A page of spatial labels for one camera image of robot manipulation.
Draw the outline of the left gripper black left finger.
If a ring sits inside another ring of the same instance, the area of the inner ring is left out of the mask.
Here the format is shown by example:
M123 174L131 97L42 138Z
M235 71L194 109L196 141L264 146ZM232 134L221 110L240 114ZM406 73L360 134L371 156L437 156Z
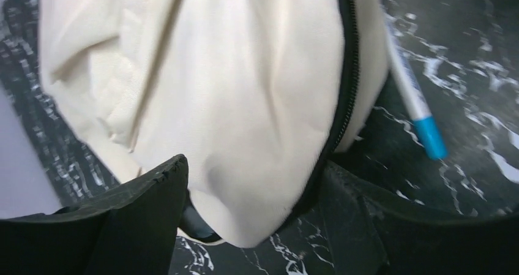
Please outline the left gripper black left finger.
M1 221L2 274L167 274L184 207L182 154L53 214Z

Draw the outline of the beige canvas backpack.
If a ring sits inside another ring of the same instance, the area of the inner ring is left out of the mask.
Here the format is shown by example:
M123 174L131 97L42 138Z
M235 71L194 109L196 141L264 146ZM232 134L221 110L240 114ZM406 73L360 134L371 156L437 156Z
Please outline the beige canvas backpack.
M40 82L120 183L183 154L210 244L304 207L389 70L380 0L40 0Z

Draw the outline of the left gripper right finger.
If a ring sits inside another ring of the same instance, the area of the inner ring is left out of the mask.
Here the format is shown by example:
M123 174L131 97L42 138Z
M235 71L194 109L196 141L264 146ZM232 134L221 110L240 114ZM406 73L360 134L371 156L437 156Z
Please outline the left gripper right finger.
M518 214L419 205L328 162L319 206L337 274L517 274Z

